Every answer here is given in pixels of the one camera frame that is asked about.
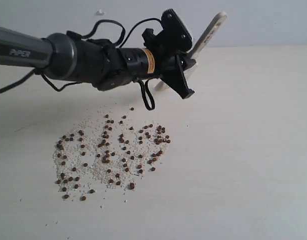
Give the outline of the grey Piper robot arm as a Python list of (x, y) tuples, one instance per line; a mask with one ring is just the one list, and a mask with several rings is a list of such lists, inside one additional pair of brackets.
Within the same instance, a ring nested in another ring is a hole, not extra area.
[(96, 31), (93, 27), (87, 35), (68, 31), (36, 38), (0, 27), (0, 65), (29, 67), (27, 77), (40, 75), (48, 84), (87, 83), (102, 92), (138, 83), (145, 102), (153, 98), (151, 79), (161, 79), (183, 99), (193, 95), (184, 75), (195, 64), (187, 56), (192, 38), (183, 24), (164, 23), (158, 34), (144, 30), (142, 48), (123, 46), (129, 37), (125, 30), (116, 42), (95, 39)]

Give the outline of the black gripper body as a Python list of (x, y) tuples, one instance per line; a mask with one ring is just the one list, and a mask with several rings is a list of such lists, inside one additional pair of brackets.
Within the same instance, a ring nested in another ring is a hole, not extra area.
[(180, 82), (176, 54), (154, 55), (147, 48), (119, 48), (123, 69), (117, 75), (117, 82), (130, 83), (136, 79), (159, 77), (164, 82)]

